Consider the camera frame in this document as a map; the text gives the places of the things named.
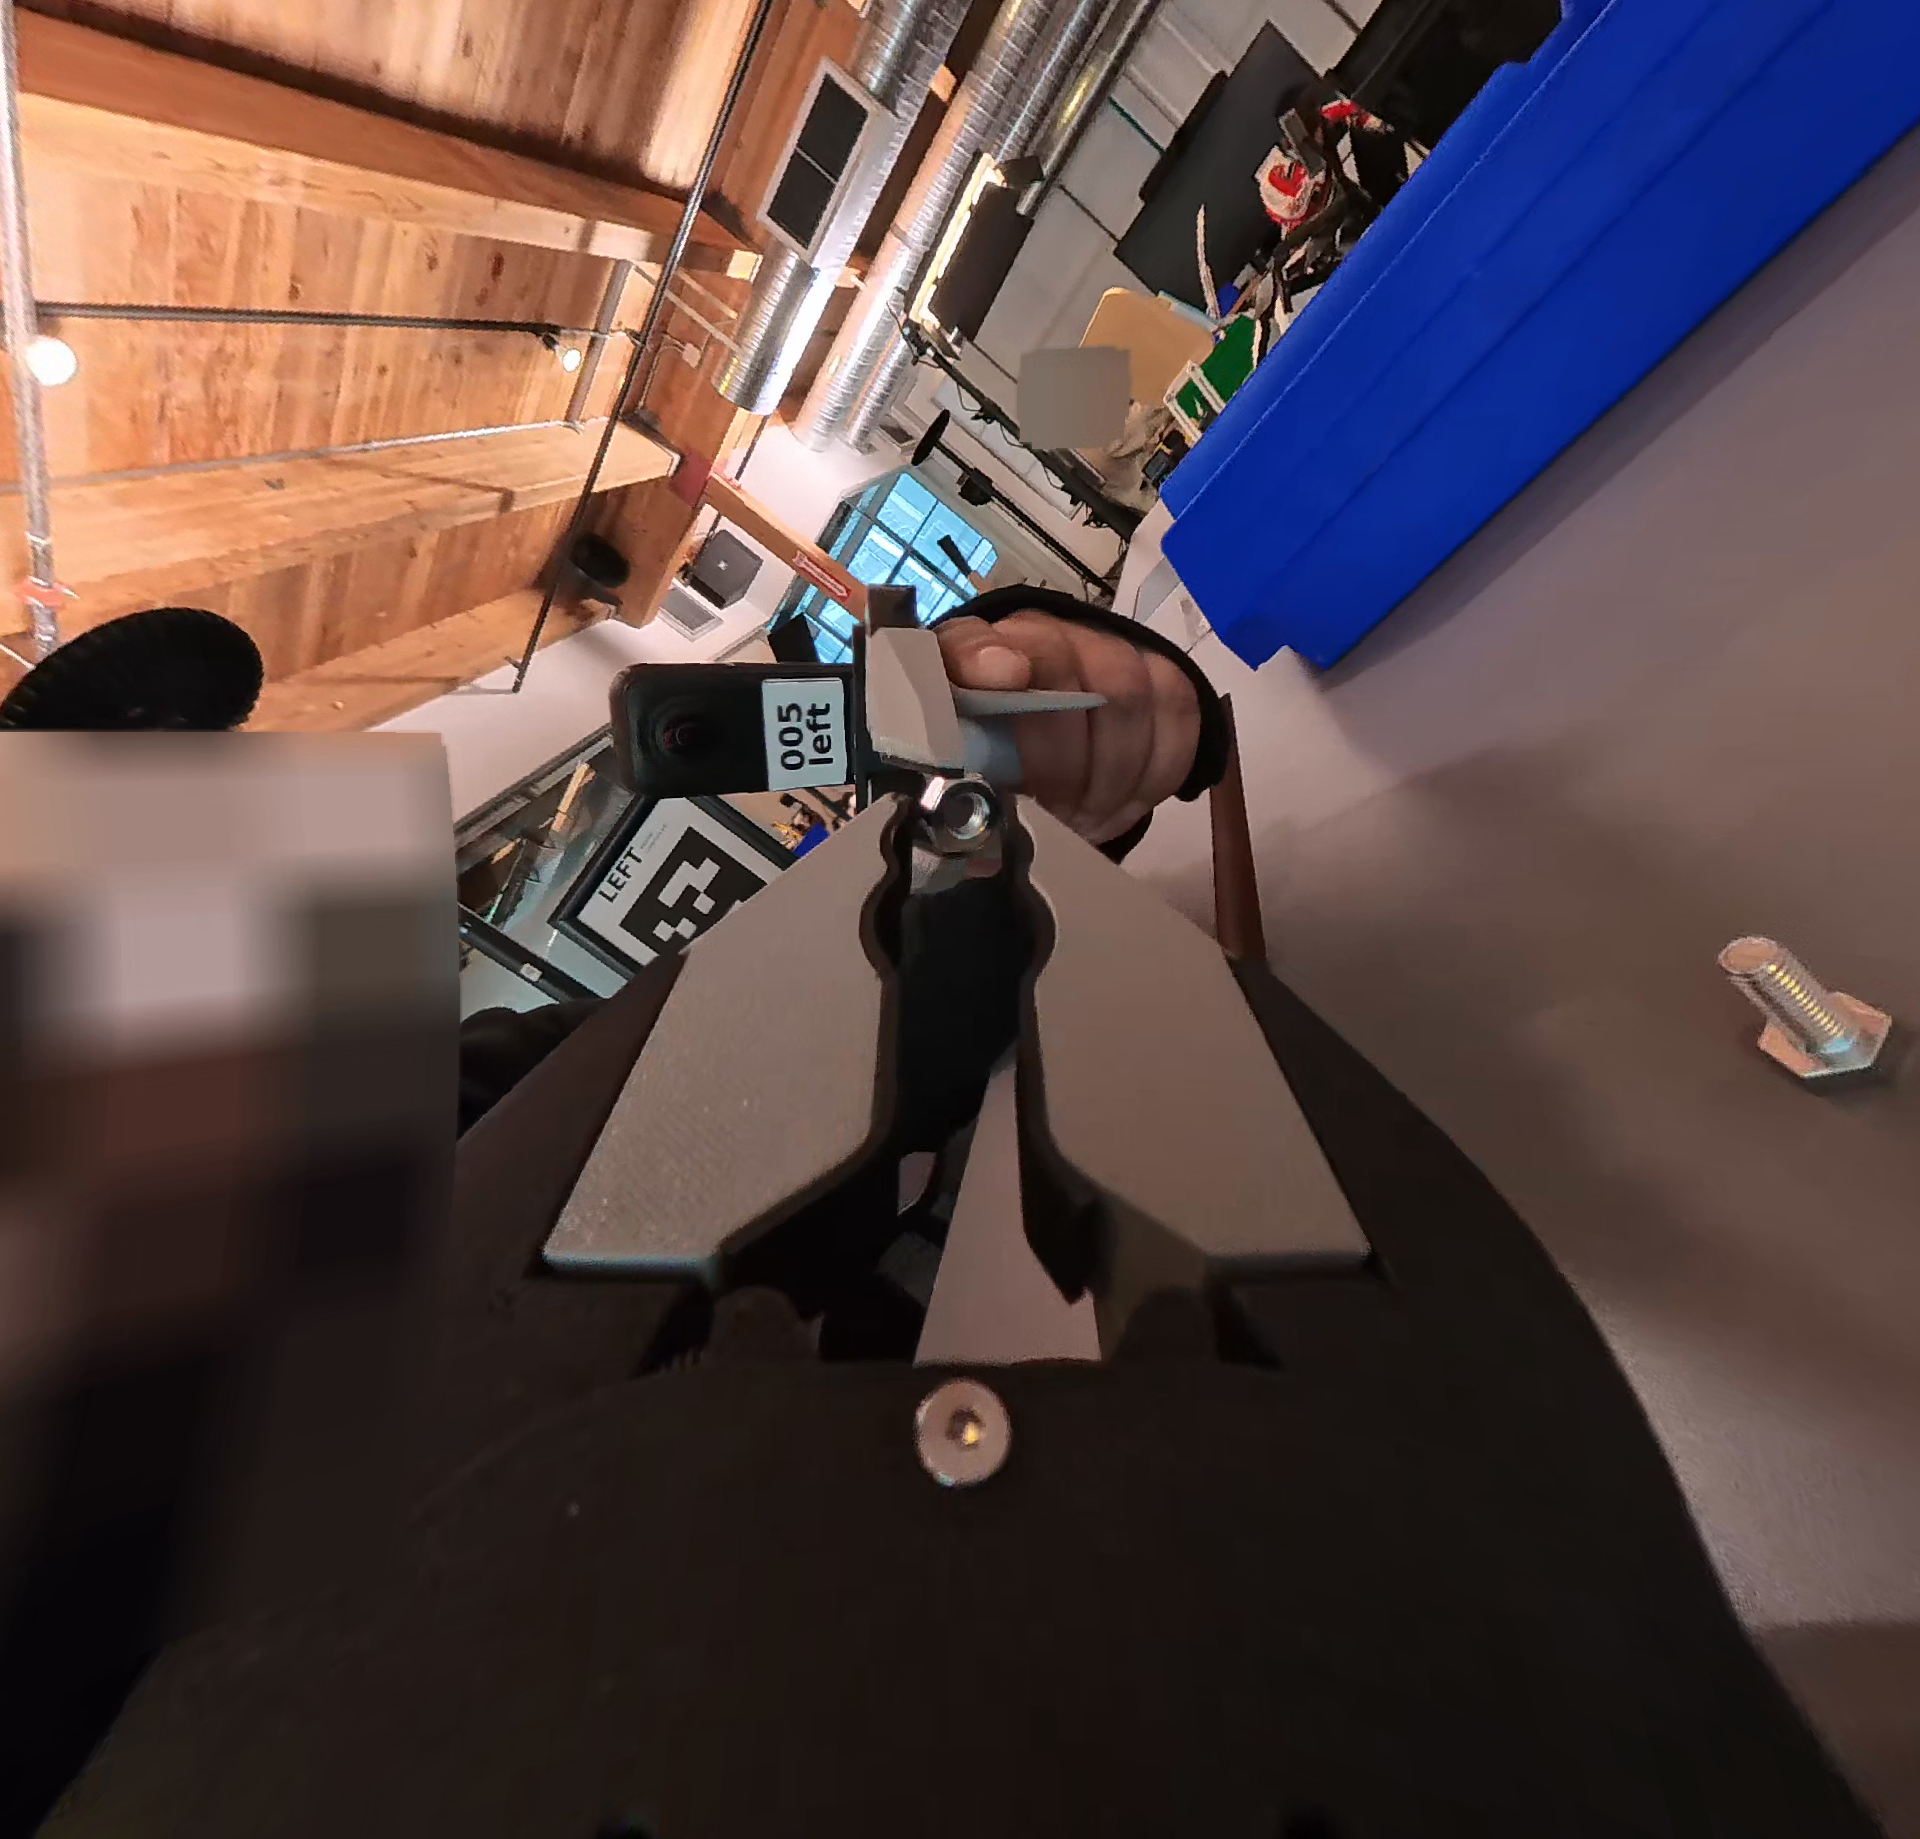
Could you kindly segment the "black wall panel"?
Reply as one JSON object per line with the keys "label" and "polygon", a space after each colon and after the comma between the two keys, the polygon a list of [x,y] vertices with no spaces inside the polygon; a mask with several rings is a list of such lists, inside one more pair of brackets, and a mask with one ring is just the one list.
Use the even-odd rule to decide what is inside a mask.
{"label": "black wall panel", "polygon": [[1197,233],[1220,290],[1280,239],[1260,195],[1262,168],[1299,94],[1322,79],[1280,27],[1264,23],[1238,65],[1213,77],[1140,187],[1117,264],[1155,296],[1199,309]]}

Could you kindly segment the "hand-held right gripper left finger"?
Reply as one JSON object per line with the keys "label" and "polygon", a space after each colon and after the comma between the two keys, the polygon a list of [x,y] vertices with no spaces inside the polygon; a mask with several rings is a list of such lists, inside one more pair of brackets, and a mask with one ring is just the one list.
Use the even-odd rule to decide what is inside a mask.
{"label": "hand-held right gripper left finger", "polygon": [[894,1126],[909,805],[879,800],[684,956],[549,1236],[570,1277],[720,1280]]}

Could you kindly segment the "white ceiling vent box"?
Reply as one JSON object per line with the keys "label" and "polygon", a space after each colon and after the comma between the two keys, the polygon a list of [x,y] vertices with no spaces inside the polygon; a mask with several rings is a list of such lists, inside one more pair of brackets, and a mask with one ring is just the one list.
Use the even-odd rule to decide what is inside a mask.
{"label": "white ceiling vent box", "polygon": [[808,265],[820,260],[894,115],[839,63],[821,59],[757,220]]}

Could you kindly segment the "person's left hand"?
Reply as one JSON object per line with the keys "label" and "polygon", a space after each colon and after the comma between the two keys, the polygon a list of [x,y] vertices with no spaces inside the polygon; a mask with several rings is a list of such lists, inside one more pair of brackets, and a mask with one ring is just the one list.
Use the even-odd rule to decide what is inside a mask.
{"label": "person's left hand", "polygon": [[1230,727],[1220,693],[1173,641],[1117,613],[1039,586],[995,590],[944,616],[949,681],[982,695],[1079,697],[989,716],[1033,798],[1119,861],[1157,807],[1222,781]]}

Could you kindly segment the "blue plastic bin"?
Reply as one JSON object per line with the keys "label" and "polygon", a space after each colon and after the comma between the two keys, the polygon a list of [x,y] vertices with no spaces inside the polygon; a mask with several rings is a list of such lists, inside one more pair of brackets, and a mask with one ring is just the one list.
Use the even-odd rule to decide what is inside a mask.
{"label": "blue plastic bin", "polygon": [[1329,668],[1919,119],[1919,0],[1562,0],[1176,470],[1243,664]]}

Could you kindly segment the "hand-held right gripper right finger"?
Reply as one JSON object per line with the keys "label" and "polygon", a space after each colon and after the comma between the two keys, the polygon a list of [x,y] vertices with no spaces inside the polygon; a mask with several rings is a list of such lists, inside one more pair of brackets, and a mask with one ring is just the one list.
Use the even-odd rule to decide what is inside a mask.
{"label": "hand-held right gripper right finger", "polygon": [[1218,943],[1033,803],[1016,1067],[1022,1221],[1117,1351],[1140,1307],[1350,1277],[1371,1244]]}

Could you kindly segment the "black ribbed disc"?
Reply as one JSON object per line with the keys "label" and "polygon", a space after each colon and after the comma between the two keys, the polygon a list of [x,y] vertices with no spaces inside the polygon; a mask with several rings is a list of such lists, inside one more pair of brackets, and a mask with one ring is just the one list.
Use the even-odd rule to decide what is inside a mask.
{"label": "black ribbed disc", "polygon": [[228,733],[260,702],[266,662],[245,628],[203,609],[152,609],[92,628],[3,702],[3,727],[60,733]]}

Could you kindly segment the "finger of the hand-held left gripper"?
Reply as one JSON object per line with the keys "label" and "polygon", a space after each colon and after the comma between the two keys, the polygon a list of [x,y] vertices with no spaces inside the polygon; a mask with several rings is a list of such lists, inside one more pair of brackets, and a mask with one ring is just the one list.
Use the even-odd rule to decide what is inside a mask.
{"label": "finger of the hand-held left gripper", "polygon": [[923,628],[881,628],[867,641],[869,710],[1098,710],[1085,691],[982,691],[957,685],[940,637]]}
{"label": "finger of the hand-held left gripper", "polygon": [[957,691],[936,710],[909,693],[869,693],[869,742],[877,761],[925,777],[978,777],[1022,792],[1018,723],[1054,714],[1087,714],[1106,704],[1096,693]]}

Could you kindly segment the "silver air duct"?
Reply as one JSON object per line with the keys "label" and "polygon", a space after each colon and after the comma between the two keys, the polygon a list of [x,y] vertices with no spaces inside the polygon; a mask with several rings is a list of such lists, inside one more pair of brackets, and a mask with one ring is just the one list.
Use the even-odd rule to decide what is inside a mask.
{"label": "silver air duct", "polygon": [[745,414],[772,414],[802,368],[852,252],[921,117],[974,0],[875,0],[858,44],[839,63],[894,115],[873,172],[858,182],[820,260],[808,265],[766,235],[755,290],[738,321],[718,393]]}
{"label": "silver air duct", "polygon": [[806,449],[869,449],[877,420],[913,374],[915,357],[904,338],[911,298],[978,161],[989,155],[1009,162],[1031,151],[1115,4],[1003,0],[806,395],[793,430]]}

